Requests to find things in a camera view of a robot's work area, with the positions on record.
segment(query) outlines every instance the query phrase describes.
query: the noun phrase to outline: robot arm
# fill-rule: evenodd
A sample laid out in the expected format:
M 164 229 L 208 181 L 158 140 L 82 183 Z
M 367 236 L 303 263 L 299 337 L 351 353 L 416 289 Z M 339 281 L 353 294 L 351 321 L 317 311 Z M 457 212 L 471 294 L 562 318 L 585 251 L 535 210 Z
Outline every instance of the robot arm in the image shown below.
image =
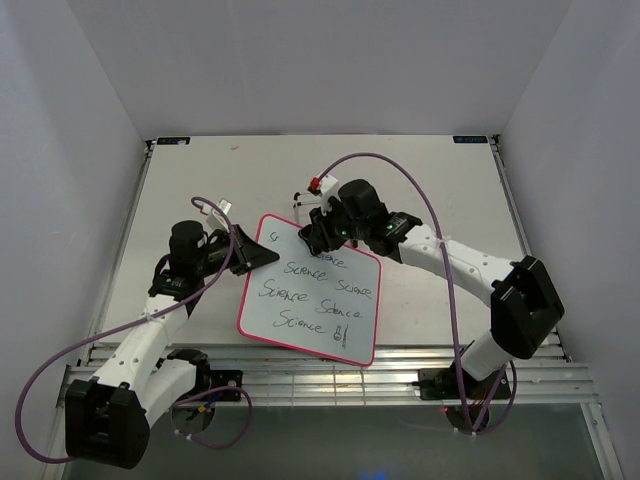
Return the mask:
M 220 221 L 209 211 L 207 222 Z M 277 253 L 251 240 L 234 225 L 235 244 L 227 265 L 232 273 L 248 271 L 279 259 Z M 173 226 L 170 253 L 155 268 L 142 316 L 149 321 L 131 329 L 111 356 L 88 380 L 74 380 L 65 394 L 67 453 L 75 458 L 133 468 L 142 458 L 150 428 L 185 394 L 211 388 L 209 361 L 197 350 L 174 350 L 160 358 L 175 332 L 189 319 L 199 297 L 155 317 L 186 300 L 218 272 L 231 247 L 225 229 L 207 235 L 201 223 Z
M 445 277 L 442 250 L 435 232 L 419 218 L 389 212 L 365 180 L 339 187 L 331 176 L 314 179 L 311 193 L 320 207 L 300 230 L 312 254 L 363 241 L 374 253 Z M 497 258 L 461 243 L 445 240 L 453 281 L 491 309 L 491 329 L 462 355 L 465 387 L 473 389 L 512 358 L 533 356 L 564 314 L 564 307 L 542 262 L 526 256 L 520 262 Z M 439 382 L 442 397 L 457 387 L 453 369 Z

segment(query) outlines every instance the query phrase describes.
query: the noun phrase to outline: white enclosure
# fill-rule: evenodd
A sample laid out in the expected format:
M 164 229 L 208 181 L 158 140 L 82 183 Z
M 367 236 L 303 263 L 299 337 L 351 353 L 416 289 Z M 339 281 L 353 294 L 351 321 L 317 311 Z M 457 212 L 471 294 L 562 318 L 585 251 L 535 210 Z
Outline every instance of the white enclosure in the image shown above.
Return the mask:
M 142 140 L 464 133 L 501 136 L 563 346 L 637 478 L 638 85 L 637 0 L 0 0 L 3 476 L 41 471 L 13 407 L 95 324 Z M 63 371 L 26 406 L 43 452 Z

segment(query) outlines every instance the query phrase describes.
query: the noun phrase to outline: white wall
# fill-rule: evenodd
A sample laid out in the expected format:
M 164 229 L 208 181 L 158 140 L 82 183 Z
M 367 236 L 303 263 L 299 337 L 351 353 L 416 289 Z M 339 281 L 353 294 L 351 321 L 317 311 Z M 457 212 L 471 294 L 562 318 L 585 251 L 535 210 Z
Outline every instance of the white wall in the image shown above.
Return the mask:
M 16 439 L 15 402 L 44 359 L 86 336 L 142 149 L 64 0 L 0 0 L 3 478 L 41 469 Z M 54 365 L 27 402 L 26 430 L 41 451 L 63 371 Z
M 141 135 L 497 133 L 570 0 L 68 0 Z
M 589 362 L 627 478 L 640 478 L 640 2 L 573 2 L 504 131 L 534 252 Z

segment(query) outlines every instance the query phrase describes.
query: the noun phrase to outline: whiteboard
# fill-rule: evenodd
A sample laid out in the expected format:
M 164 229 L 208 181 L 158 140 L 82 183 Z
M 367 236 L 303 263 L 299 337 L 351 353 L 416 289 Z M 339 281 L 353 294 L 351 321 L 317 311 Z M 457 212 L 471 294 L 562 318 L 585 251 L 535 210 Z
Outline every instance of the whiteboard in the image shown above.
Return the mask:
M 356 365 L 373 362 L 380 271 L 378 259 L 354 248 L 317 257 L 299 225 L 272 214 L 257 241 L 280 260 L 250 272 L 240 313 L 242 335 Z

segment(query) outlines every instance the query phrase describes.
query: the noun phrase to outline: purple cable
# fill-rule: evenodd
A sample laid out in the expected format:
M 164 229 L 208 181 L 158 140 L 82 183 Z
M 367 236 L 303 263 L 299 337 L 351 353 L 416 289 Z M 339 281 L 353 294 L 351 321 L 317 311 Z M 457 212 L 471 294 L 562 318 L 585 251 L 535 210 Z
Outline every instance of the purple cable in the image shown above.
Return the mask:
M 436 231 L 436 237 L 438 237 L 438 239 L 440 240 L 440 250 L 442 251 L 442 262 L 444 263 L 444 272 L 447 280 L 447 290 L 449 292 L 449 312 L 451 315 L 451 336 L 453 337 L 453 356 L 454 356 L 454 365 L 456 370 L 456 381 L 458 384 L 458 392 L 460 393 L 460 401 L 462 403 L 462 413 L 464 416 L 465 423 L 467 424 L 467 427 L 469 427 L 469 431 L 474 432 L 475 429 L 474 429 L 474 425 L 472 425 L 471 423 L 471 416 L 469 415 L 469 405 L 467 404 L 467 394 L 464 388 L 464 380 L 462 375 L 462 363 L 461 363 L 461 355 L 460 355 L 460 337 L 458 335 L 458 316 L 456 313 L 456 298 L 454 293 L 453 272 L 451 270 L 449 254 L 447 252 L 447 247 L 445 245 L 444 238 L 442 236 L 442 229 L 440 228 L 440 222 L 438 221 L 438 216 L 436 215 L 436 211 L 433 208 L 433 205 L 431 204 L 429 199 L 427 198 L 427 195 L 424 193 L 424 190 L 422 190 L 420 185 L 418 185 L 418 182 L 416 181 L 416 179 L 413 178 L 413 176 L 398 162 L 379 153 L 358 152 L 358 153 L 345 155 L 344 157 L 339 158 L 338 160 L 333 162 L 320 175 L 318 175 L 318 180 L 322 180 L 325 177 L 325 175 L 327 175 L 331 170 L 333 170 L 335 167 L 337 167 L 341 163 L 357 157 L 373 157 L 393 165 L 407 178 L 407 180 L 409 180 L 409 182 L 411 182 L 414 188 L 418 191 L 418 194 L 422 198 L 422 201 L 426 205 L 427 209 L 429 210 L 429 214 L 431 215 L 431 219 L 433 220 L 433 227 Z M 511 404 L 513 404 L 513 399 L 515 398 L 517 377 L 515 375 L 515 366 L 513 365 L 513 362 L 511 362 L 511 368 L 513 369 L 513 372 L 514 372 L 514 377 L 513 377 L 514 388 L 513 388 L 513 393 L 510 399 L 510 405 L 507 406 L 507 410 L 505 410 L 505 415 L 503 415 L 503 417 L 506 417 L 506 414 L 509 413 L 509 410 L 511 409 Z M 502 378 L 502 375 L 498 375 L 498 377 L 496 378 L 496 381 L 491 387 L 491 392 L 493 392 L 493 394 L 488 395 L 487 400 L 485 402 L 486 408 L 489 408 L 489 404 L 491 403 L 491 400 L 493 400 L 493 395 L 495 395 L 495 392 L 498 388 L 498 384 L 500 383 L 501 378 Z M 504 421 L 504 418 L 501 418 L 498 425 L 501 424 L 503 421 Z
M 249 405 L 249 413 L 247 415 L 247 421 L 244 422 L 244 425 L 242 426 L 242 429 L 240 430 L 240 432 L 238 432 L 238 435 L 236 435 L 233 438 L 233 440 L 230 440 L 227 443 L 223 443 L 221 445 L 218 445 L 216 443 L 209 442 L 209 441 L 204 440 L 202 438 L 194 437 L 186 429 L 183 429 L 183 428 L 176 429 L 179 433 L 181 433 L 182 435 L 187 437 L 187 439 L 189 439 L 191 441 L 194 441 L 196 443 L 199 443 L 200 445 L 204 445 L 205 447 L 212 448 L 214 450 L 223 450 L 225 448 L 233 447 L 236 443 L 238 443 L 240 441 L 240 439 L 244 436 L 244 434 L 247 433 L 247 430 L 249 429 L 249 426 L 251 425 L 251 419 L 253 418 L 253 403 L 251 402 L 251 397 L 249 396 L 249 394 L 243 388 L 240 388 L 240 387 L 230 387 L 230 386 L 227 386 L 227 387 L 216 387 L 216 388 L 212 388 L 211 390 L 207 390 L 206 392 L 198 393 L 197 395 L 194 395 L 192 397 L 185 398 L 183 400 L 179 400 L 179 401 L 175 402 L 173 404 L 173 406 L 172 406 L 172 408 L 173 407 L 179 407 L 180 405 L 184 405 L 185 403 L 193 402 L 193 401 L 198 400 L 198 399 L 200 399 L 202 397 L 206 397 L 207 395 L 212 395 L 214 393 L 220 393 L 220 392 L 239 392 L 241 395 L 244 396 L 244 398 L 247 399 L 247 404 Z
M 106 332 L 98 333 L 97 335 L 89 337 L 85 340 L 76 342 L 73 345 L 70 345 L 63 350 L 60 350 L 58 353 L 53 355 L 49 360 L 47 360 L 42 365 L 40 365 L 35 372 L 33 372 L 31 377 L 29 377 L 29 380 L 27 380 L 27 383 L 22 388 L 22 392 L 20 392 L 20 396 L 18 397 L 18 403 L 16 404 L 16 410 L 14 415 L 14 423 L 15 423 L 16 435 L 18 436 L 18 441 L 22 445 L 22 448 L 24 448 L 25 452 L 27 452 L 36 460 L 39 460 L 43 463 L 52 463 L 52 464 L 67 463 L 72 460 L 75 460 L 73 457 L 52 458 L 52 457 L 47 457 L 46 455 L 42 455 L 40 452 L 38 452 L 31 446 L 31 444 L 27 440 L 27 437 L 25 436 L 24 429 L 22 427 L 22 409 L 24 407 L 24 402 L 25 402 L 25 399 L 27 398 L 27 394 L 29 393 L 29 390 L 31 390 L 31 387 L 33 386 L 35 381 L 38 379 L 38 377 L 42 374 L 42 372 L 44 372 L 52 363 L 64 357 L 68 353 L 73 352 L 77 348 L 80 348 L 89 343 L 96 342 L 104 337 L 108 337 L 109 335 L 120 333 L 129 328 L 142 325 L 143 323 L 149 321 L 150 318 L 161 317 L 162 315 L 166 315 L 167 313 L 173 312 L 174 310 L 177 310 L 178 308 L 186 305 L 192 300 L 195 300 L 196 298 L 200 297 L 204 292 L 206 292 L 209 288 L 211 288 L 211 286 L 213 286 L 213 284 L 215 284 L 218 281 L 222 273 L 227 268 L 227 265 L 229 265 L 229 262 L 231 261 L 231 256 L 233 255 L 233 246 L 235 245 L 235 240 L 236 240 L 235 232 L 233 230 L 233 225 L 231 223 L 231 220 L 229 220 L 229 217 L 227 217 L 225 213 L 216 204 L 207 200 L 206 198 L 193 197 L 191 199 L 191 204 L 194 207 L 198 208 L 200 211 L 202 211 L 202 205 L 199 205 L 197 202 L 200 202 L 201 204 L 209 205 L 216 212 L 218 212 L 224 219 L 229 229 L 230 248 L 229 248 L 229 251 L 227 252 L 227 256 L 224 258 L 224 261 L 222 262 L 222 266 L 220 267 L 220 270 L 218 270 L 218 272 L 215 274 L 215 276 L 213 277 L 213 279 L 211 279 L 209 283 L 207 283 L 200 290 L 195 292 L 193 295 L 190 295 L 189 297 L 185 298 L 181 302 L 178 302 L 175 305 L 171 305 L 170 307 L 160 310 L 159 312 L 156 312 L 153 315 L 150 315 L 148 318 L 147 317 L 139 318 L 138 320 L 134 320 L 133 322 L 126 323 L 124 325 L 113 328 L 111 330 L 107 330 Z M 247 400 L 249 401 L 249 397 L 246 395 L 246 392 L 244 392 L 243 395 L 245 395 L 247 397 Z

